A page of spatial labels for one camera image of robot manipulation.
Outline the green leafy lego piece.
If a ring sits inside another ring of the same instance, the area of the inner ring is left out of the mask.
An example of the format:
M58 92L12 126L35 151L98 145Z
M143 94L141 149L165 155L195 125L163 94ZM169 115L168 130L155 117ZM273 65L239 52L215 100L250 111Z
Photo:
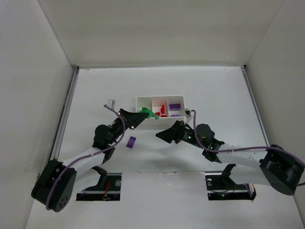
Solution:
M147 119L149 118L154 118L154 119L159 119L160 117L154 113L152 110L150 110L149 108L147 107L143 107L141 110L140 110L140 113L147 113Z

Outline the purple rectangular lego brick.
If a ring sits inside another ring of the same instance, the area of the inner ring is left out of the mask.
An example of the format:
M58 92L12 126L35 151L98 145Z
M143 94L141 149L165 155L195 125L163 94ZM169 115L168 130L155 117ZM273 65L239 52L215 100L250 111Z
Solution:
M131 136L126 144L126 147L132 149L135 145L135 142L136 142L136 137Z

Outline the red zigzag lego piece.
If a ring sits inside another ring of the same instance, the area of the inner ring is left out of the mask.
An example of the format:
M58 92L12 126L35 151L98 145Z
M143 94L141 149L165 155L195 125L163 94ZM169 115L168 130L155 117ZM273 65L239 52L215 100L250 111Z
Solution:
M165 114L165 106L164 105L162 105L162 107L161 107L161 114Z

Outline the purple printed lego brick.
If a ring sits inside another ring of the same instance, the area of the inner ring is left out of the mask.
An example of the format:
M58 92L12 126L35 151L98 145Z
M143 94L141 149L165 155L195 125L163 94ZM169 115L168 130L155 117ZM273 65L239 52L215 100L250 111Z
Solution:
M169 110L171 111L181 110L181 104L169 104Z

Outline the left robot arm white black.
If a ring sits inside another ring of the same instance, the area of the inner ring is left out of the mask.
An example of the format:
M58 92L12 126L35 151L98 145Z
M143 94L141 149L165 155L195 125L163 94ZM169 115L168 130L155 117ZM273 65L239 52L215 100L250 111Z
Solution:
M71 196L98 184L107 172L100 166L110 160L115 147L122 141L127 129L135 129L148 116L147 112L133 113L120 109L110 125L99 125L94 132L93 144L80 155L59 161L50 160L36 181L31 197L47 210L63 210Z

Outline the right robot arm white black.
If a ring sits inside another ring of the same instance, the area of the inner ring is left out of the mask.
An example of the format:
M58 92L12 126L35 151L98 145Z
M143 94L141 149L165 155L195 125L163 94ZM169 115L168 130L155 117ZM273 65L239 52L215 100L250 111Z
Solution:
M222 177L237 185L253 183L271 186L276 191L292 196L305 164L280 146L256 146L238 148L217 140L207 124L190 127L177 121L170 128L158 132L156 137L176 144L183 141L203 149L202 155L210 162L226 164Z

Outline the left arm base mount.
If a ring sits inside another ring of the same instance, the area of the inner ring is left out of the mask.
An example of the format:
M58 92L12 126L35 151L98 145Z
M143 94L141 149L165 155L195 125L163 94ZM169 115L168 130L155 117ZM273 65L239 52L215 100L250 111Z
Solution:
M108 173L95 166L93 170L100 175L95 186L89 186L76 194L76 201L120 201L122 173Z

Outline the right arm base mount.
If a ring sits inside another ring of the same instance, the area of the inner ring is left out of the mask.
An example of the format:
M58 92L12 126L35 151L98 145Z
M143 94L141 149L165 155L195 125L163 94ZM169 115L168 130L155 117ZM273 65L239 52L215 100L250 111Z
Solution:
M236 164L229 164L222 172L205 173L209 201L250 200L256 197L253 184L236 184L229 175Z

